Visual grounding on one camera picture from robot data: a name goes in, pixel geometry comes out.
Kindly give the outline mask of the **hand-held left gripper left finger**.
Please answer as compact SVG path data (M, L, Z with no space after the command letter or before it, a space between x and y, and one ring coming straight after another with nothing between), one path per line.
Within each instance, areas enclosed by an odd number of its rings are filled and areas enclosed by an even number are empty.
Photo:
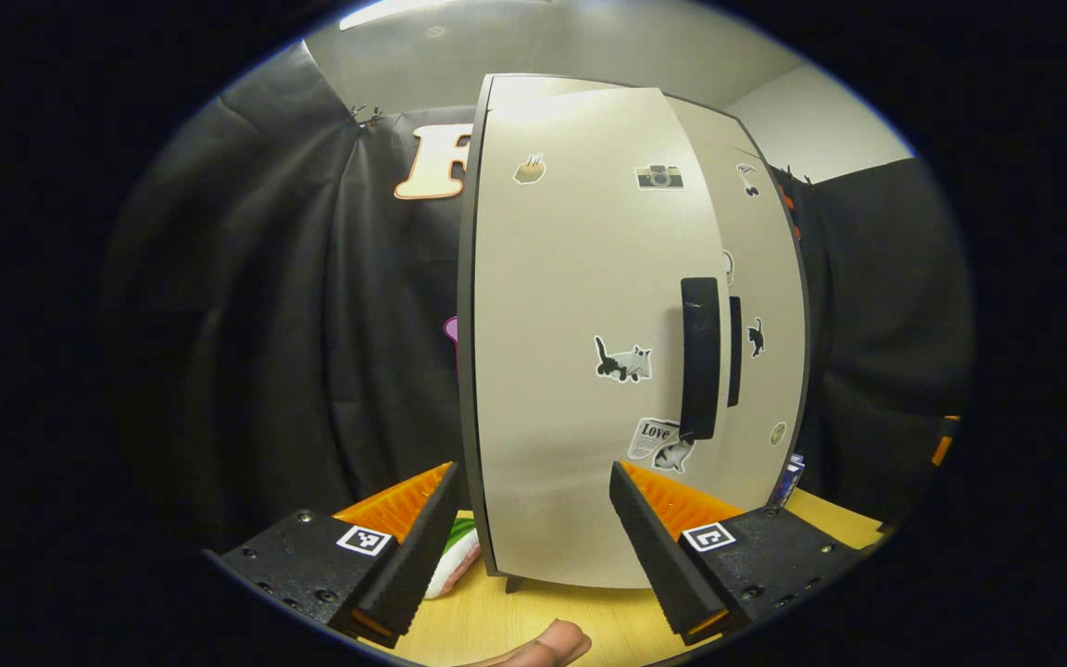
M285 610L353 640L394 648L409 633L458 514L456 461L346 510L300 508L217 557Z

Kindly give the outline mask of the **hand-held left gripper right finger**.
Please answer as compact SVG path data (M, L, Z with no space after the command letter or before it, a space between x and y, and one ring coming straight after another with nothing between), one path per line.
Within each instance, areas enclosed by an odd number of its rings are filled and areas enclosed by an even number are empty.
M687 646L770 621L863 557L782 507L738 510L630 461L614 461L609 501L666 622Z

